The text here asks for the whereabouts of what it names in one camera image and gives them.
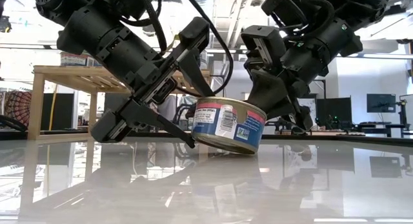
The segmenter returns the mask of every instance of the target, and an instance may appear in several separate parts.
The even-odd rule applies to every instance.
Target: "black cable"
[[[384,125],[385,124],[385,120],[383,118],[383,113],[379,113],[379,117],[381,118],[381,123]]]
[[[219,35],[217,29],[215,28],[213,22],[209,19],[209,17],[205,14],[205,12],[202,10],[202,8],[200,7],[200,5],[196,2],[196,0],[189,0],[189,2],[192,4],[192,6],[194,6],[194,8],[199,12],[199,14],[201,14],[202,18],[205,19],[205,21],[207,21],[209,23],[209,27],[212,31],[212,33],[214,33],[214,36],[217,38],[219,44],[222,46],[222,48],[225,51],[225,54],[228,57],[228,61],[230,62],[230,68],[228,71],[228,76],[225,79],[224,83],[216,90],[214,91],[214,95],[220,93],[220,91],[222,91],[229,83],[231,77],[232,77],[232,72],[234,71],[234,59],[232,59],[232,55],[230,53],[230,50],[228,49],[227,45],[225,44],[224,40],[222,39],[222,37]],[[194,97],[200,97],[198,94],[195,94],[193,92],[189,92],[183,88],[179,88],[177,87],[177,89],[181,92],[184,92],[186,94],[189,94],[191,96]]]
[[[162,10],[162,0],[157,0],[156,16],[159,17],[161,15],[161,10]],[[123,21],[124,23],[128,25],[136,26],[136,27],[144,27],[144,26],[148,26],[152,24],[149,18],[146,18],[143,20],[131,21],[129,19],[121,17],[121,21]]]
[[[303,41],[311,37],[317,36],[320,32],[324,31],[331,22],[333,22],[335,14],[336,14],[336,11],[334,10],[334,6],[326,0],[299,0],[299,2],[310,3],[312,5],[318,5],[321,8],[324,8],[327,11],[327,18],[323,22],[323,24],[321,24],[318,28],[311,31],[310,33],[307,33],[303,36],[287,36],[285,39],[289,41]]]
[[[166,48],[168,47],[168,45],[166,44],[166,38],[162,30],[161,23],[159,22],[159,19],[157,18],[157,14],[154,10],[154,7],[152,6],[151,0],[143,0],[143,6],[145,7],[146,12],[149,15],[149,19],[150,19],[150,22],[152,23],[152,26],[154,27],[155,34],[159,42],[159,47],[161,48],[160,55],[162,56],[165,54]]]
[[[179,105],[177,108],[176,108],[176,113],[175,113],[175,116],[174,116],[174,118],[173,118],[173,120],[172,120],[172,123],[173,124],[179,124],[179,120],[181,119],[181,115],[182,115],[182,113],[183,113],[183,111],[185,110],[185,109],[189,109],[190,107],[191,107],[192,105],[188,105],[188,104],[181,104],[181,105]]]
[[[0,123],[3,123],[4,125],[20,132],[25,132],[27,130],[27,127],[20,121],[4,115],[0,115]]]

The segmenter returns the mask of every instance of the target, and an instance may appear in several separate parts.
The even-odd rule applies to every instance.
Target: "tin can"
[[[86,51],[84,51],[81,55],[61,52],[60,59],[61,66],[102,66]]]
[[[255,154],[267,115],[243,101],[205,97],[197,101],[192,137],[211,147]]]

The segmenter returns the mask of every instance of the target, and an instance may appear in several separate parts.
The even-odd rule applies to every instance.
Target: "black robotic arm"
[[[121,141],[133,128],[147,125],[162,128],[194,147],[194,140],[179,127],[148,107],[160,104],[177,88],[172,78],[180,70],[201,96],[214,96],[196,58],[209,42],[209,23],[200,17],[179,33],[180,44],[168,57],[152,0],[36,0],[44,17],[65,26],[59,33],[57,47],[73,54],[86,50],[110,73],[131,90],[130,98],[115,111],[109,111],[93,126],[92,136],[99,142]],[[150,19],[140,20],[146,11]],[[134,26],[153,24],[161,53],[137,37],[120,20]]]
[[[245,68],[254,86],[248,103],[264,110],[268,119],[282,117],[308,130],[313,123],[308,107],[297,98],[308,85],[328,74],[338,55],[363,50],[354,32],[382,20],[388,0],[266,0],[262,9],[279,28],[250,26],[241,34],[248,48]],[[279,31],[287,33],[282,38]]]

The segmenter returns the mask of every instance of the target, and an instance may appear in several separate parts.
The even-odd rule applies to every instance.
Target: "wooden shelf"
[[[34,66],[34,73],[43,74],[47,81],[89,94],[94,92],[130,93],[126,86],[102,66]],[[205,81],[210,84],[210,72],[202,70],[201,73]],[[181,72],[175,72],[173,78],[178,86],[197,93],[184,79]],[[173,94],[182,94],[182,92],[175,90]]]
[[[205,81],[210,84],[210,72],[208,70],[202,70],[201,72],[203,77],[205,78]],[[175,72],[173,77],[177,81],[178,86],[185,87],[186,90],[197,93],[196,90],[191,88],[189,83],[185,81],[181,72]],[[106,68],[102,66],[34,66],[32,103],[30,105],[30,120],[28,126],[29,140],[61,139],[63,138],[63,136],[67,138],[79,137],[73,136],[71,134],[58,136],[40,136],[45,81],[50,81],[58,85],[63,85],[69,88],[87,92],[91,95],[89,133],[81,134],[80,138],[90,136],[90,129],[95,124],[98,92],[130,93],[129,89],[127,89],[124,84],[122,84]],[[181,94],[181,92],[178,90],[174,91],[173,93]]]

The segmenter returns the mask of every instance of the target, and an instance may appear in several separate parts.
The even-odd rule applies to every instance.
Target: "table leg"
[[[387,128],[386,137],[392,137],[392,129],[391,128]]]
[[[35,141],[28,141],[25,149],[25,169],[23,171],[23,182],[21,185],[21,214],[33,203],[38,155],[39,147],[37,143]]]
[[[87,148],[86,148],[86,167],[85,167],[85,180],[92,175],[93,172],[93,158],[95,151],[95,140],[92,138],[88,139]]]
[[[30,102],[30,117],[28,124],[28,140],[36,140],[40,136],[41,113],[43,109],[43,92],[45,91],[45,75],[35,73],[33,81],[32,100]]]
[[[97,92],[92,92],[90,94],[90,111],[89,111],[89,133],[93,125],[96,123],[96,112],[97,112]]]

